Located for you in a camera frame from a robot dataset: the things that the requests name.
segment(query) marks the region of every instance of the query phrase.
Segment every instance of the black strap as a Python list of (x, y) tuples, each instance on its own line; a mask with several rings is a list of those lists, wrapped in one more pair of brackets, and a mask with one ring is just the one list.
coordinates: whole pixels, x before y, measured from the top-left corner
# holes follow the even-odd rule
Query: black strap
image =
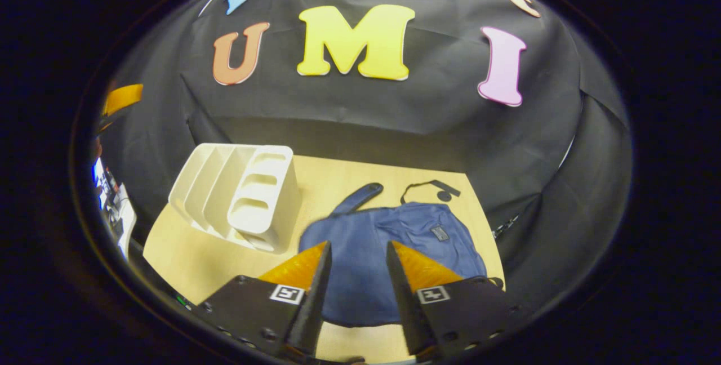
[(365, 202), (370, 201), (378, 193), (383, 191), (383, 185), (380, 183), (368, 183), (363, 185), (360, 189), (351, 193), (347, 198), (343, 199), (342, 202), (331, 212), (331, 216), (335, 214), (350, 213), (356, 211)]
[(446, 185), (445, 183), (441, 182), (440, 180), (430, 180), (430, 181), (428, 181), (428, 182), (413, 183), (412, 185), (408, 185), (408, 186), (406, 187), (405, 192), (404, 192), (403, 195), (401, 196), (401, 204), (404, 205), (404, 204), (406, 203), (406, 202), (405, 202), (405, 194), (408, 193), (408, 190), (409, 190), (410, 188), (415, 188), (415, 187), (417, 187), (417, 186), (423, 186), (423, 185), (434, 185), (436, 188), (441, 188), (441, 189), (443, 189), (442, 191), (438, 192), (438, 198), (441, 199), (441, 200), (443, 200), (443, 198), (441, 198), (440, 194), (441, 194), (441, 193), (444, 193), (444, 192), (450, 193), (451, 195), (455, 195), (455, 196), (460, 196), (460, 195), (461, 195), (461, 191), (460, 191), (460, 190), (457, 190), (456, 188), (453, 188), (453, 187), (451, 187), (451, 186), (449, 186), (449, 185)]

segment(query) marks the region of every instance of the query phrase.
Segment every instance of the black fabric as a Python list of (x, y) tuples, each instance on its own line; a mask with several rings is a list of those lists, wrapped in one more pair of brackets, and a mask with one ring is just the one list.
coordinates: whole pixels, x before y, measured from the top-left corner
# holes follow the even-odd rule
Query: black fabric
[[(577, 283), (608, 247), (629, 188), (628, 117), (592, 47), (543, 3), (532, 0), (542, 14), (534, 18), (509, 0), (247, 0), (230, 15), (226, 1), (208, 1), (168, 16), (115, 78), (144, 85), (142, 100), (101, 135), (104, 153), (115, 148), (103, 160), (126, 184), (139, 226), (159, 215), (198, 144), (279, 144), (298, 155), (465, 172), (492, 229), (518, 217), (497, 244), (508, 290), (534, 308), (557, 301), (560, 285)], [(362, 77), (365, 50), (347, 75), (333, 63), (324, 77), (296, 72), (306, 30), (299, 13), (336, 6), (356, 26), (379, 4), (415, 11), (406, 81)], [(239, 65), (242, 32), (261, 21), (270, 28), (253, 75), (219, 85), (214, 41), (239, 32), (230, 59)], [(482, 26), (527, 44), (518, 108), (477, 93), (489, 64)], [(541, 262), (546, 248), (552, 262)]]

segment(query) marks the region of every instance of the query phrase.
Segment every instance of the light wood surface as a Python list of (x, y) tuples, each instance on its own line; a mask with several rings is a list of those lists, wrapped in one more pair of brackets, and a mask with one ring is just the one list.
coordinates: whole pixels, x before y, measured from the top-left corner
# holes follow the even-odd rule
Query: light wood surface
[[(476, 250), (483, 258), (489, 277), (505, 283), (498, 249), (476, 193), (463, 173), (419, 170), (335, 159), (294, 155), (301, 208), (290, 246), (273, 254), (251, 250), (205, 234), (188, 225), (170, 205), (166, 205), (150, 231), (144, 257), (178, 293), (194, 304), (201, 303), (236, 275), (257, 277), (281, 264), (298, 251), (299, 239), (311, 222), (322, 219), (340, 201), (361, 186), (377, 182), (384, 190), (362, 208), (394, 207), (407, 185), (440, 180), (460, 190), (448, 206), (468, 227)], [(432, 185), (411, 188), (406, 201), (442, 203), (440, 189)], [(366, 362), (396, 362), (410, 359), (399, 324), (380, 327), (346, 328), (324, 323), (317, 357), (342, 360), (362, 355)]]

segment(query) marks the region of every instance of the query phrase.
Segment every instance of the backpack handle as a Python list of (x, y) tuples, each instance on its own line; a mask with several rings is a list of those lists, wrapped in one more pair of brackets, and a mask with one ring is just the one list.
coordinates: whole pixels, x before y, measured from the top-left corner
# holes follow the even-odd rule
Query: backpack handle
[(380, 183), (373, 182), (368, 183), (368, 185), (363, 185), (363, 187), (343, 199), (343, 201), (340, 202), (340, 204), (332, 211), (330, 216), (356, 211), (365, 202), (370, 201), (381, 192), (383, 192), (383, 185)]

